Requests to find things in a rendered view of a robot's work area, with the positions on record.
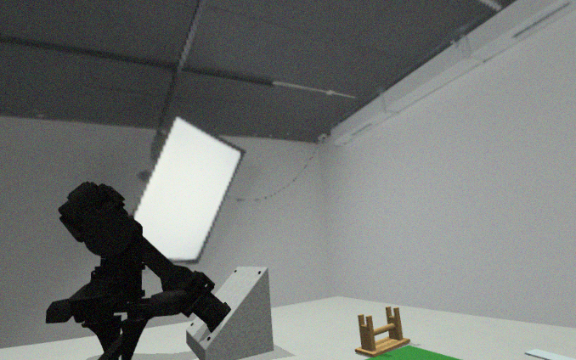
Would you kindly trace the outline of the green flat mat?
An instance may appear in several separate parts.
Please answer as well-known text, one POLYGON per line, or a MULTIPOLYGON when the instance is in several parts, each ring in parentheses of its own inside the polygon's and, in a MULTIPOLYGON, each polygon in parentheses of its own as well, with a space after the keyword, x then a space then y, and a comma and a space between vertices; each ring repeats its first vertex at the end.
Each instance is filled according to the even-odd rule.
POLYGON ((365 360, 460 360, 455 357, 445 356, 440 353, 430 352, 428 350, 413 346, 404 346, 391 352, 383 353, 376 357, 370 357, 365 360))

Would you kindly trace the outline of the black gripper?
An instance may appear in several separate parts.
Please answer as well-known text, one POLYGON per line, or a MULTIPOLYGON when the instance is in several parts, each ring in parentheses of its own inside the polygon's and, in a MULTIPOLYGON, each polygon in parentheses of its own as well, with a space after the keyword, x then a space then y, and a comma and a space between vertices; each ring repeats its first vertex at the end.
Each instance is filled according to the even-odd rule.
MULTIPOLYGON (((162 291, 151 298, 145 297, 142 290, 142 256, 123 258, 103 258, 100 267, 103 276, 115 275, 115 267, 124 266, 133 282, 134 299, 126 305, 119 305, 115 313, 127 312, 127 319, 121 320, 121 315, 112 314, 104 320, 88 320, 81 323, 83 328, 91 329, 98 337, 104 352, 120 336, 122 330, 121 360, 132 360, 138 340, 149 319, 161 316, 178 315, 189 308, 189 297, 184 290, 162 291)), ((69 299, 54 301, 47 309, 45 323, 66 323, 73 316, 69 299)))

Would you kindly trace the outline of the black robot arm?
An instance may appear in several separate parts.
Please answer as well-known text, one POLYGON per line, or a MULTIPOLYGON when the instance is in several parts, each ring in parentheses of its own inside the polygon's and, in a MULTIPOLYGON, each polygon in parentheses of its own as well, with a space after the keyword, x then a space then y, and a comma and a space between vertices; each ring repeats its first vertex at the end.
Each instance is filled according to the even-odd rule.
MULTIPOLYGON (((111 186, 86 181, 66 198, 58 208, 59 220, 89 251, 110 259, 142 256, 142 263, 161 279, 163 291, 188 294, 189 308, 182 314, 189 318, 193 312, 211 333, 229 314, 231 308, 211 292, 215 284, 203 272, 173 265, 143 236, 142 225, 128 215, 123 208, 125 199, 111 186)), ((106 277, 101 270, 93 270, 90 283, 75 292, 69 303, 76 323, 82 323, 107 319, 119 305, 133 299, 133 282, 120 266, 115 267, 115 275, 106 277)))

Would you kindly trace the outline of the red putter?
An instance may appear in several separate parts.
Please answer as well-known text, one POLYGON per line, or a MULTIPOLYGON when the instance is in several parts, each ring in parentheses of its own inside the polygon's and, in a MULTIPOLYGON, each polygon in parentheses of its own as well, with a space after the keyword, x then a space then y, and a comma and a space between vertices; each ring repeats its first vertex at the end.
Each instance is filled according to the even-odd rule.
POLYGON ((122 349, 122 333, 98 360, 118 360, 122 349))

